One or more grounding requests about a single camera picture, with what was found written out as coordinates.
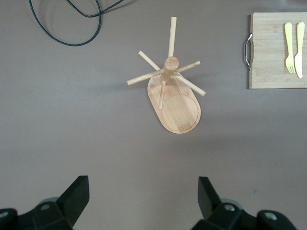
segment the metal handle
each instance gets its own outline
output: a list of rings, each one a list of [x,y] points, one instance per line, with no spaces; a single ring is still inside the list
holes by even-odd
[[[251,37],[253,36],[253,34],[250,34],[247,41],[244,44],[244,55],[245,55],[245,62],[248,66],[248,70],[252,70],[252,66],[250,64],[250,62],[248,61],[248,42],[251,40]]]

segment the wooden base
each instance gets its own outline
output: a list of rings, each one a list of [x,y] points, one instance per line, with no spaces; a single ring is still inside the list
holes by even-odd
[[[162,125],[172,133],[191,131],[201,118],[201,107],[191,88],[172,76],[166,82],[164,103],[159,109],[161,86],[160,75],[149,80],[148,96]]]

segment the wooden post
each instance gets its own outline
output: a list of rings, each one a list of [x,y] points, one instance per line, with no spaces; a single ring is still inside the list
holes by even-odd
[[[160,79],[162,81],[168,81],[172,74],[177,70],[179,66],[179,61],[175,57],[168,57],[163,66],[163,74],[161,74]]]

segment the black cable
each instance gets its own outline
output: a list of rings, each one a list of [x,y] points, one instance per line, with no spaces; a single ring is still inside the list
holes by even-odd
[[[77,12],[79,12],[82,16],[87,17],[87,18],[94,18],[97,17],[99,15],[99,13],[97,14],[93,14],[93,15],[86,15],[84,13],[82,13],[74,4],[72,4],[71,1],[66,0]],[[101,11],[101,13],[105,13],[106,11],[110,10],[111,8],[113,8],[114,6],[120,4],[123,0],[119,0],[118,2],[114,3],[113,5],[109,6],[108,8],[106,8],[105,10]]]
[[[53,40],[63,44],[63,45],[67,45],[67,46],[83,46],[85,44],[88,44],[90,43],[91,41],[93,41],[93,39],[98,35],[100,29],[101,29],[101,21],[102,21],[102,14],[105,13],[106,11],[108,11],[109,9],[111,9],[112,7],[120,4],[123,0],[119,0],[118,2],[114,3],[113,5],[109,6],[108,8],[106,8],[105,10],[101,11],[101,8],[100,8],[100,5],[99,5],[99,2],[98,0],[95,0],[96,1],[96,4],[97,4],[97,7],[98,7],[98,12],[97,14],[94,14],[94,15],[86,15],[84,13],[82,13],[76,6],[74,6],[69,0],[66,0],[77,12],[79,12],[81,15],[83,15],[84,17],[87,17],[87,18],[93,18],[93,17],[97,17],[99,16],[99,24],[98,24],[98,27],[97,27],[97,30],[95,32],[95,34],[89,39],[87,40],[86,42],[83,42],[83,43],[79,43],[79,44],[70,44],[70,43],[66,43],[66,42],[63,42],[63,41],[60,41],[58,39],[56,39],[54,36],[52,36],[45,28],[44,26],[42,25],[42,23],[40,23],[39,19],[37,18],[36,14],[35,14],[35,11],[33,9],[33,5],[32,5],[32,1],[29,0],[29,4],[30,4],[30,8],[31,8],[31,11],[32,11],[32,14],[34,15],[37,23],[39,24],[39,26],[43,29],[43,31],[49,36],[51,37]]]

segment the wooden cutting board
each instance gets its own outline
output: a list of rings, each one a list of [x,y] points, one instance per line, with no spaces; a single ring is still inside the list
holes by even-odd
[[[293,55],[297,53],[296,25],[307,24],[307,12],[253,13],[251,16],[250,89],[307,88],[307,27],[303,41],[303,78],[289,73],[285,60],[288,56],[284,24],[292,23]]]

